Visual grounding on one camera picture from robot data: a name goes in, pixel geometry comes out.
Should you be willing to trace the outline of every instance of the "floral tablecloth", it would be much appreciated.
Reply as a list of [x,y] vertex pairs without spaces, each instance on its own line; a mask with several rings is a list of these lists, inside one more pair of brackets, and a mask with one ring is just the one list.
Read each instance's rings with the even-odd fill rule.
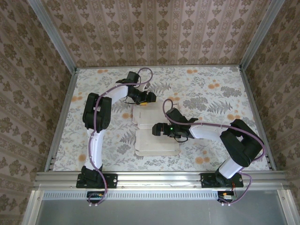
[[[238,67],[151,67],[150,90],[158,100],[179,101],[180,112],[187,119],[229,124],[244,120],[256,133],[256,125]],[[82,122],[89,93],[103,93],[129,71],[138,68],[80,69],[60,147],[53,170],[79,171],[87,154],[88,138]],[[150,75],[140,73],[142,81]],[[165,157],[140,157],[135,154],[132,105],[116,102],[111,123],[104,137],[104,171],[214,171],[229,156],[221,142],[189,139],[180,144],[180,154]],[[266,158],[247,170],[268,170]]]

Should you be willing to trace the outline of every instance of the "beige wallpaper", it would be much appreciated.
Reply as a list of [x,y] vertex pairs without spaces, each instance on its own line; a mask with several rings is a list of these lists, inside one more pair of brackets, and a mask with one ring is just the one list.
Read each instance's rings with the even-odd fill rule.
[[269,0],[43,0],[77,67],[239,64]]
[[300,209],[300,1],[286,0],[246,71],[279,170]]
[[19,224],[70,73],[26,1],[0,0],[0,224]]

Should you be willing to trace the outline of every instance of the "robotic arm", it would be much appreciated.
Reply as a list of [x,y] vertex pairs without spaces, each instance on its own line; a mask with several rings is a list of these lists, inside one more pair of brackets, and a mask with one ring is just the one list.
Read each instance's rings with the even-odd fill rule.
[[95,170],[94,166],[100,171],[102,170],[103,137],[105,130],[110,124],[112,104],[124,97],[130,97],[137,105],[156,101],[156,95],[153,92],[141,91],[134,87],[135,84],[138,84],[139,78],[140,76],[137,73],[129,72],[126,79],[116,82],[124,84],[123,86],[118,86],[101,97],[97,109],[96,102],[98,101],[99,95],[95,93],[88,95],[82,120],[87,128],[88,139],[90,141],[88,148],[90,148],[91,160],[88,159],[82,167],[81,174],[78,175],[77,179],[77,188],[103,187],[103,179]]
[[[202,125],[190,125],[196,118],[187,120],[178,109],[172,108],[166,112],[166,115],[175,122],[189,124],[179,125],[170,121],[167,123],[157,123],[152,128],[152,134],[160,136],[161,134],[175,138],[206,138],[214,141],[222,141],[230,157],[216,170],[214,174],[204,173],[202,176],[202,186],[210,188],[232,188],[233,183],[242,186],[241,176],[238,172],[243,167],[248,167],[262,150],[260,143],[249,135],[236,131],[234,129],[222,130],[221,127],[208,127]],[[231,123],[232,127],[247,131],[261,140],[252,129],[242,120],[236,119]]]

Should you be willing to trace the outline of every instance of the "metal bar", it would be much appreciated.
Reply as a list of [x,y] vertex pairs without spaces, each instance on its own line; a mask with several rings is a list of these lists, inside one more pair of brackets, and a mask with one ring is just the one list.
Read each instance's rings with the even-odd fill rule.
[[[204,172],[114,172],[118,174],[118,190],[226,190],[225,188],[202,188],[201,173]],[[248,171],[253,182],[250,190],[287,189],[283,171]],[[79,172],[39,172],[34,183],[34,190],[79,190],[76,181]],[[242,176],[244,188],[249,178]]]
[[276,165],[275,165],[275,161],[274,161],[274,158],[273,158],[273,155],[272,155],[272,152],[271,152],[271,148],[269,146],[269,142],[268,142],[266,133],[263,129],[263,124],[262,124],[261,118],[259,116],[256,104],[255,104],[255,100],[254,100],[254,97],[253,97],[253,94],[252,94],[252,91],[251,91],[251,88],[250,88],[250,85],[249,85],[249,81],[247,79],[247,76],[246,76],[246,73],[245,73],[244,69],[241,69],[240,75],[242,77],[242,80],[243,80],[243,83],[244,83],[244,86],[245,86],[245,90],[246,90],[246,93],[247,93],[247,97],[249,99],[250,107],[251,107],[251,110],[252,110],[252,113],[253,113],[253,117],[254,117],[254,120],[255,120],[255,124],[256,124],[256,127],[257,127],[258,134],[259,134],[260,138],[262,139],[264,145],[266,146],[266,149],[267,149],[266,154],[268,154],[272,169],[277,170]]
[[238,67],[237,64],[232,65],[161,65],[161,66],[125,66],[125,67],[78,67],[79,69],[126,69],[126,68],[142,68],[142,67],[149,67],[149,68],[187,68],[187,67]]
[[35,225],[44,191],[32,191],[23,217],[22,225]]
[[300,217],[290,190],[278,190],[280,203],[288,225],[299,225]]
[[283,5],[285,0],[274,0],[271,1],[269,8],[264,15],[261,23],[259,24],[241,62],[240,65],[242,68],[246,69],[250,64],[253,56],[255,55],[259,45],[263,41],[266,36],[270,26],[272,25],[277,13],[279,12],[281,6]]
[[[87,200],[88,191],[45,191],[43,200]],[[216,200],[217,191],[120,191],[107,193],[107,200]]]
[[70,56],[66,46],[64,45],[59,35],[59,32],[56,30],[55,26],[53,25],[50,16],[48,15],[47,11],[43,6],[42,1],[28,0],[28,2],[32,7],[32,9],[34,10],[34,12],[36,13],[38,19],[40,20],[47,34],[49,35],[49,38],[51,39],[58,53],[60,54],[62,60],[66,64],[67,68],[71,73],[73,73],[74,70],[76,69],[76,64],[73,62],[73,59]]
[[64,130],[64,126],[66,123],[70,103],[71,103],[71,100],[73,97],[73,92],[74,92],[74,89],[76,86],[77,77],[78,77],[78,73],[77,73],[77,71],[74,71],[72,74],[71,80],[70,80],[69,87],[67,89],[66,98],[65,98],[64,104],[61,109],[60,118],[58,120],[58,124],[57,124],[55,134],[53,137],[53,141],[52,141],[52,144],[50,147],[48,159],[47,159],[45,169],[44,169],[45,172],[47,172],[49,170],[52,158],[57,153],[58,147],[60,145],[60,140],[61,140],[62,132]]

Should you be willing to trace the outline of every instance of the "cable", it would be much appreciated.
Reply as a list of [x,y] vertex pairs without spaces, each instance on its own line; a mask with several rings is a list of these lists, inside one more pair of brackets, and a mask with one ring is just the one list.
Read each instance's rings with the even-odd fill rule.
[[126,102],[127,98],[128,98],[128,97],[126,97],[126,99],[125,99],[125,100],[123,100],[122,102],[124,102],[124,103],[126,103],[126,104],[130,104],[130,105],[133,105],[133,104],[135,104],[135,102]]
[[[142,78],[141,78],[141,76],[139,75],[139,79],[140,79],[140,83],[142,82]],[[139,86],[137,86],[137,87],[135,87],[135,88],[139,88],[141,85],[139,85]]]
[[[147,81],[145,81],[145,82],[141,82],[140,83],[140,85],[142,85],[142,84],[147,84],[147,83],[149,83],[151,80],[152,80],[152,78],[153,78],[153,72],[152,72],[152,70],[150,69],[150,68],[148,68],[148,67],[143,67],[143,68],[141,68],[138,72],[137,72],[137,74],[139,75],[139,73],[142,71],[142,70],[144,70],[144,69],[147,69],[147,70],[149,70],[150,72],[151,72],[151,77],[150,77],[150,79],[149,80],[147,80]],[[136,85],[136,83],[121,83],[121,84],[118,84],[118,85],[116,85],[116,86],[114,86],[114,87],[112,87],[112,88],[110,88],[109,90],[107,90],[106,92],[104,92],[103,94],[101,94],[99,97],[98,97],[98,99],[97,99],[97,102],[96,102],[96,105],[95,105],[95,112],[94,112],[94,131],[91,133],[91,135],[90,135],[90,139],[89,139],[89,159],[90,159],[90,163],[91,163],[91,165],[94,167],[94,169],[100,174],[100,176],[101,176],[101,178],[103,179],[103,182],[104,182],[104,194],[103,194],[103,196],[102,196],[102,198],[99,200],[99,202],[97,202],[97,203],[95,203],[95,206],[97,206],[97,205],[99,205],[100,203],[102,203],[103,201],[104,201],[104,199],[105,199],[105,196],[106,196],[106,193],[107,193],[107,183],[106,183],[106,180],[105,180],[105,177],[104,177],[104,175],[102,174],[102,172],[95,166],[95,164],[94,164],[94,162],[93,162],[93,160],[92,160],[92,154],[91,154],[91,147],[90,147],[90,145],[91,145],[91,140],[92,140],[92,138],[93,138],[93,136],[94,136],[94,134],[95,134],[95,132],[96,132],[96,125],[97,125],[97,122],[96,122],[96,118],[97,118],[97,109],[98,109],[98,106],[99,106],[99,102],[100,102],[100,99],[102,98],[102,97],[104,97],[106,94],[108,94],[109,92],[111,92],[112,90],[114,90],[114,89],[116,89],[116,88],[118,88],[118,87],[121,87],[121,86],[125,86],[125,85]],[[90,206],[92,205],[92,203],[90,202],[90,197],[92,196],[93,194],[91,194],[90,196],[89,196],[89,199],[88,199],[88,202],[89,202],[89,204],[90,204]]]
[[[258,143],[260,143],[260,145],[262,146],[262,154],[261,154],[259,157],[255,158],[255,159],[253,160],[253,162],[254,162],[254,161],[257,161],[257,160],[259,160],[259,159],[261,159],[261,158],[265,155],[266,147],[265,147],[265,145],[263,144],[263,142],[262,142],[258,137],[256,137],[255,135],[249,133],[249,132],[246,131],[246,130],[242,130],[242,129],[239,129],[239,128],[236,128],[236,127],[231,127],[231,126],[229,126],[229,125],[223,125],[223,124],[214,124],[214,123],[207,123],[207,122],[204,122],[204,123],[203,123],[203,122],[201,122],[201,123],[180,123],[180,122],[177,122],[177,121],[172,120],[172,119],[166,114],[166,112],[165,112],[165,103],[166,103],[167,101],[170,101],[170,102],[172,103],[171,108],[173,107],[173,101],[172,101],[171,99],[168,98],[168,99],[166,99],[166,100],[164,101],[164,103],[163,103],[163,112],[164,112],[164,115],[165,115],[165,117],[166,117],[170,122],[173,122],[173,123],[176,123],[176,124],[179,124],[179,125],[205,125],[205,126],[212,126],[212,127],[219,127],[219,128],[230,128],[230,129],[233,129],[233,130],[240,131],[240,132],[242,132],[242,133],[244,133],[244,134],[247,134],[248,136],[254,138],[254,139],[255,139]],[[248,187],[247,187],[246,190],[244,191],[244,193],[243,193],[237,200],[232,201],[232,202],[227,202],[227,201],[225,201],[225,200],[222,200],[222,201],[224,201],[224,202],[227,203],[227,204],[237,203],[242,197],[244,197],[244,195],[245,195],[246,192],[249,190],[250,185],[251,185],[251,183],[252,183],[252,177],[251,177],[249,174],[242,173],[241,171],[239,171],[238,173],[241,174],[241,175],[246,175],[246,176],[248,176],[248,177],[250,178],[250,182],[249,182],[249,184],[248,184]]]
[[187,139],[184,140],[184,141],[177,141],[177,142],[178,142],[178,143],[184,143],[184,142],[187,142],[187,141],[188,141],[188,137],[187,137]]

